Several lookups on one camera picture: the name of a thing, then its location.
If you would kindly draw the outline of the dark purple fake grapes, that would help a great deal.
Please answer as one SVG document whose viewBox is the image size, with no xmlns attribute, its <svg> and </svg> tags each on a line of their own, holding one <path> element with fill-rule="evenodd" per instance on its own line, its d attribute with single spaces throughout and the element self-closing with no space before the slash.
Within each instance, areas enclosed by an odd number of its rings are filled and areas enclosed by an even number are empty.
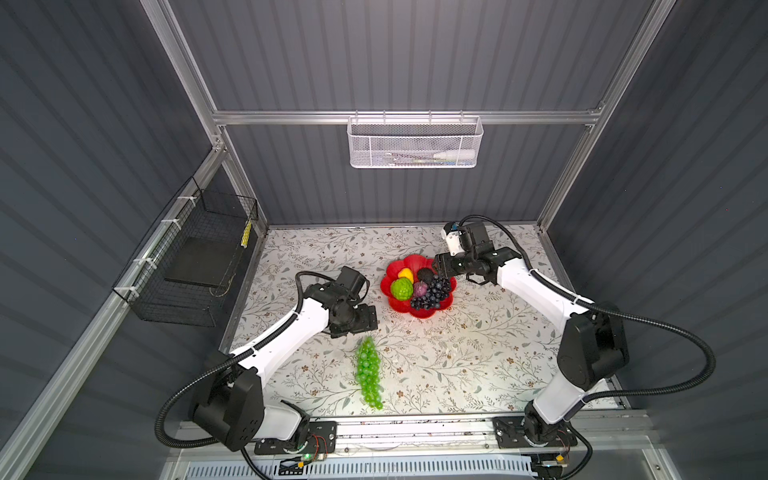
<svg viewBox="0 0 768 480">
<path fill-rule="evenodd" d="M 412 296 L 410 306 L 414 310 L 435 310 L 439 309 L 441 303 L 452 293 L 453 287 L 448 278 L 435 277 L 428 285 L 428 291 L 423 297 L 416 298 Z"/>
</svg>

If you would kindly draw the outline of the green fake grapes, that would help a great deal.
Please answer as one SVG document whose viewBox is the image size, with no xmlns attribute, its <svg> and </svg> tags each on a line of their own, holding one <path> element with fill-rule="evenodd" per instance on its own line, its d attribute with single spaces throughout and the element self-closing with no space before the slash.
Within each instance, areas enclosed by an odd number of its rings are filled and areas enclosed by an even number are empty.
<svg viewBox="0 0 768 480">
<path fill-rule="evenodd" d="M 375 410 L 383 408 L 380 385 L 380 357 L 372 337 L 362 340 L 356 351 L 356 380 L 363 402 Z"/>
</svg>

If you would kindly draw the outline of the dark fake avocado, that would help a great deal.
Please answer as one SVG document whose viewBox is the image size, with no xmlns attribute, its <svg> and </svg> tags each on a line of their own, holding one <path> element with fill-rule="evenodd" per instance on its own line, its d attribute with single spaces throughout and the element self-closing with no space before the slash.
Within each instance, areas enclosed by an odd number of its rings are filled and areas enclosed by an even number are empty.
<svg viewBox="0 0 768 480">
<path fill-rule="evenodd" d="M 431 268 L 421 268 L 417 272 L 417 278 L 420 282 L 429 285 L 435 278 L 435 273 Z"/>
</svg>

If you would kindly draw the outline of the green fake custard apple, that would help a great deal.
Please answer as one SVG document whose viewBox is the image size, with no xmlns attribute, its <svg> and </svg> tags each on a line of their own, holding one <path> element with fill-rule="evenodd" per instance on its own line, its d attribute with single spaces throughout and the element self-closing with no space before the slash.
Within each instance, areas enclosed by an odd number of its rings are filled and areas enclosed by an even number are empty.
<svg viewBox="0 0 768 480">
<path fill-rule="evenodd" d="M 409 301 L 414 294 L 413 282 L 407 277 L 400 277 L 391 283 L 390 293 L 395 300 Z"/>
</svg>

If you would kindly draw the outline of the red flower-shaped fruit bowl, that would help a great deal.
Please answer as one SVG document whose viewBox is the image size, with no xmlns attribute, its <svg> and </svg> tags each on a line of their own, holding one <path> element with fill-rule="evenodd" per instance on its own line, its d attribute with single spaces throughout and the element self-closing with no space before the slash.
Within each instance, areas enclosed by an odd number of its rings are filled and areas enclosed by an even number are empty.
<svg viewBox="0 0 768 480">
<path fill-rule="evenodd" d="M 437 311 L 442 311 L 448 309 L 452 303 L 453 303 L 453 293 L 457 287 L 457 281 L 454 278 L 448 278 L 451 280 L 453 291 L 449 295 L 449 297 L 444 300 L 439 309 L 435 310 L 414 310 L 410 306 L 410 300 L 409 301 L 398 301 L 395 300 L 391 293 L 390 293 L 390 286 L 391 283 L 398 279 L 398 272 L 403 268 L 409 268 L 412 270 L 414 274 L 414 282 L 413 285 L 418 282 L 417 278 L 417 272 L 421 268 L 431 268 L 434 273 L 435 277 L 440 277 L 437 275 L 434 267 L 433 267 L 433 260 L 427 257 L 424 257 L 422 255 L 413 254 L 405 257 L 402 260 L 396 260 L 388 265 L 385 271 L 385 276 L 380 282 L 380 290 L 382 293 L 387 297 L 387 301 L 389 303 L 389 306 L 398 313 L 408 313 L 411 316 L 419 319 L 427 319 L 434 315 Z"/>
</svg>

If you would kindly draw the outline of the yellow fake lemon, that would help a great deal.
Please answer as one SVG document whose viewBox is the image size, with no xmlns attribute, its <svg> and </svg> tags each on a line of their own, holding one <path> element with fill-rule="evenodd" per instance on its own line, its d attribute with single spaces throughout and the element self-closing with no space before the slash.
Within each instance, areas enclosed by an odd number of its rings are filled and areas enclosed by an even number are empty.
<svg viewBox="0 0 768 480">
<path fill-rule="evenodd" d="M 406 279 L 410 283 L 414 282 L 414 274 L 411 269 L 409 268 L 403 268 L 398 272 L 398 278 L 399 279 Z"/>
</svg>

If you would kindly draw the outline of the purple fake fruit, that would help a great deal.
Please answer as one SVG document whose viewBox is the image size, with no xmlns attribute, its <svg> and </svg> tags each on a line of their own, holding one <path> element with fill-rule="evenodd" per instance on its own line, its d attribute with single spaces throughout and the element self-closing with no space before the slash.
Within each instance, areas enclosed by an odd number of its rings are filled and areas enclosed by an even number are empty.
<svg viewBox="0 0 768 480">
<path fill-rule="evenodd" d="M 423 281 L 418 281 L 413 285 L 413 296 L 423 297 L 428 291 L 428 285 Z"/>
</svg>

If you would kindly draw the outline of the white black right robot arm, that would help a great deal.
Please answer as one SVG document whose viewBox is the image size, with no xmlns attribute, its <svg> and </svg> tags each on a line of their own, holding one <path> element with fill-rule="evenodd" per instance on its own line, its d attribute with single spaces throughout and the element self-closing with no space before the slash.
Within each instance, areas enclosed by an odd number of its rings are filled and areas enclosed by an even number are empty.
<svg viewBox="0 0 768 480">
<path fill-rule="evenodd" d="M 545 446 L 596 394 L 596 386 L 629 360 L 620 318 L 577 304 L 579 298 L 530 268 L 508 247 L 476 258 L 442 253 L 433 266 L 444 277 L 477 276 L 522 298 L 549 320 L 560 335 L 558 371 L 524 410 L 528 443 Z"/>
</svg>

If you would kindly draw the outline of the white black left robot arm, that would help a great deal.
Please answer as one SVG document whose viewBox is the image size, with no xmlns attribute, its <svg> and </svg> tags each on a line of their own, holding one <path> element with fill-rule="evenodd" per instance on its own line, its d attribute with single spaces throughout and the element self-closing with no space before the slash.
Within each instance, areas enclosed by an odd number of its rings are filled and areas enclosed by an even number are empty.
<svg viewBox="0 0 768 480">
<path fill-rule="evenodd" d="M 300 301 L 255 340 L 232 351 L 246 357 L 193 390 L 192 421 L 216 443 L 239 451 L 253 440 L 303 446 L 310 415 L 282 400 L 270 403 L 264 388 L 287 360 L 313 337 L 333 338 L 378 329 L 376 309 L 363 302 L 365 279 L 335 280 L 306 288 Z"/>
</svg>

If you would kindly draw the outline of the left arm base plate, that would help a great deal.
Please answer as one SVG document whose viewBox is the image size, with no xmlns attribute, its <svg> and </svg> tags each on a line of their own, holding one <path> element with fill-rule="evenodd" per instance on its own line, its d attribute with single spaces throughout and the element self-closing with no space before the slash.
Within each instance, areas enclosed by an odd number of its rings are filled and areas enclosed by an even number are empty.
<svg viewBox="0 0 768 480">
<path fill-rule="evenodd" d="M 337 438 L 337 422 L 311 420 L 301 425 L 298 432 L 289 440 L 255 440 L 253 453 L 257 456 L 330 454 L 335 452 Z"/>
</svg>

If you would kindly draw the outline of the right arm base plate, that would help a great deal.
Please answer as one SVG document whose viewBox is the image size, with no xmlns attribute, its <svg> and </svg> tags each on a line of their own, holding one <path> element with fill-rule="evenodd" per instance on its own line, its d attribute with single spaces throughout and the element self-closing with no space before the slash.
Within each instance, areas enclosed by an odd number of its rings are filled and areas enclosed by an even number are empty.
<svg viewBox="0 0 768 480">
<path fill-rule="evenodd" d="M 535 416 L 497 416 L 491 419 L 497 444 L 503 449 L 577 446 L 579 440 L 564 422 L 547 424 Z"/>
</svg>

